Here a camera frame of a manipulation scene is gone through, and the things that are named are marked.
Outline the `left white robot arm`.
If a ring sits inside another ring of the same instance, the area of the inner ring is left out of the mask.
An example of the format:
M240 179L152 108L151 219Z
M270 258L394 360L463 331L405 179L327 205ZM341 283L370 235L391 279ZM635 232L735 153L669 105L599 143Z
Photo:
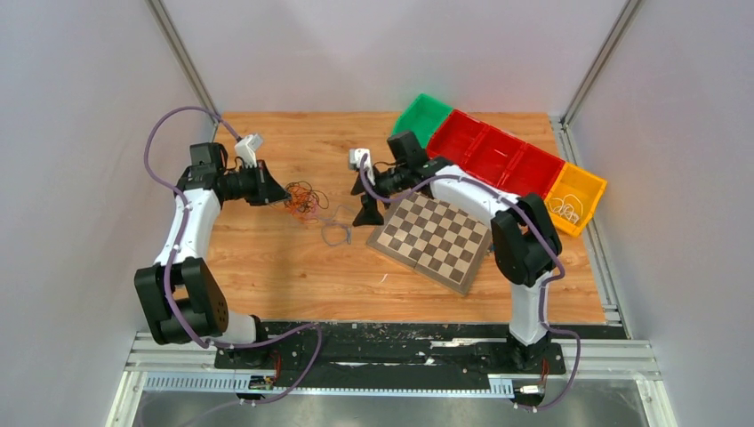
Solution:
M238 162L234 168L227 166L223 145L194 144L189 148L190 165L176 184L166 185L175 201L172 226L152 266L134 276L156 343L238 346L238 357L250 368L270 361L272 345L258 335L260 320L229 308L205 261L224 202L243 199L251 206L265 206L290 197L257 158L261 144L258 134L241 138L234 147Z

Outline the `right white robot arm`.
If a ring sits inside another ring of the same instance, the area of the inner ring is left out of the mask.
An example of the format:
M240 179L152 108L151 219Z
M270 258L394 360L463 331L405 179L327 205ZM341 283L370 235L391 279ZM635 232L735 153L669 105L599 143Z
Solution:
M543 199L519 196L486 184L444 157L429 157L412 131L388 137L394 164L381 172L369 149L349 151L349 169L359 176L352 194L362 208L354 226L380 225L377 204L398 203L414 193L460 208L492 235L496 266L511 284L512 319L508 359L519 371L540 364L551 342L547 321L549 283L564 277L562 243Z

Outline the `wooden chessboard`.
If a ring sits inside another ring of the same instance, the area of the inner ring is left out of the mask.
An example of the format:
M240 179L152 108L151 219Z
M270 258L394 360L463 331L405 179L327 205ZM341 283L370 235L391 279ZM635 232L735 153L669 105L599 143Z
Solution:
M391 205L366 244L460 295L467 295L492 244L488 226L446 202L412 194Z

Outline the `green plastic bin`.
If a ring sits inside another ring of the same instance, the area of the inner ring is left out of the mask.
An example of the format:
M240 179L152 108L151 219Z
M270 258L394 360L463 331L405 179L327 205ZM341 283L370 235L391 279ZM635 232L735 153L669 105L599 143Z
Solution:
M392 134L411 131L423 148L452 113L453 107L426 94L419 94L399 116Z

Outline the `red bin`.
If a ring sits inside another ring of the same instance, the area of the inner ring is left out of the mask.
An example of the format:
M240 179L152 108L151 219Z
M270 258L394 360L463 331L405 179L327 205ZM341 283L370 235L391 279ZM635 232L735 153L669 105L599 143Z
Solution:
M443 157L466 169L472 146L489 127L488 123L454 109L430 138L428 156Z
M518 137L488 126L472 142L461 168L474 178L499 188L524 147L525 142Z
M499 188L519 196L534 193L545 199L564 164L565 161L560 157L526 144L507 166Z

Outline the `red bin middle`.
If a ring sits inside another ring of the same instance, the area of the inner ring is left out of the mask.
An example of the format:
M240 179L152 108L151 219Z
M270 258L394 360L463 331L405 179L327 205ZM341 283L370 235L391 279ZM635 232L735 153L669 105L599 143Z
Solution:
M474 178L499 188L524 147L525 142L518 137L488 126L472 142L461 168Z

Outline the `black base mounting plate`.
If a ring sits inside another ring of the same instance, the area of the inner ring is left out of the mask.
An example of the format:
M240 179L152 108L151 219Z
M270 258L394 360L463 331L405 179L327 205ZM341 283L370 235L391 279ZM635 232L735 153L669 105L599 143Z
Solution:
M564 347L551 342L529 361L506 343L505 324L332 322L261 349L218 350L219 369L268 369L278 386L482 390L489 374L566 372Z

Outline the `yellow plastic bin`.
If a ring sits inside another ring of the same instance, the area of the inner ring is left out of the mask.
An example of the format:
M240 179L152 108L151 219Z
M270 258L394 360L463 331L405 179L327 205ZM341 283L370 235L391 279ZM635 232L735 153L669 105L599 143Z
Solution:
M596 212L607 180L566 162L544 203L557 229L579 237Z

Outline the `aluminium frame rail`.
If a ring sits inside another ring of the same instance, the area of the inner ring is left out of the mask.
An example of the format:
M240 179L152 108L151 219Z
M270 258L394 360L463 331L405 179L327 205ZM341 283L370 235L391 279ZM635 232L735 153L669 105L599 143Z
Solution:
M557 340L563 350L560 361L576 367L576 377L588 384L633 382L637 387L639 412L652 426L673 426L676 421L651 346L640 340L585 340L576 345ZM236 394L250 392L254 370L217 369L215 354L195 345L168 350L137 334L114 397L107 426L129 426L136 420L145 391L190 391ZM389 397L430 399L493 399L513 397L519 375L484 374L472 388L410 386L298 386L302 396Z

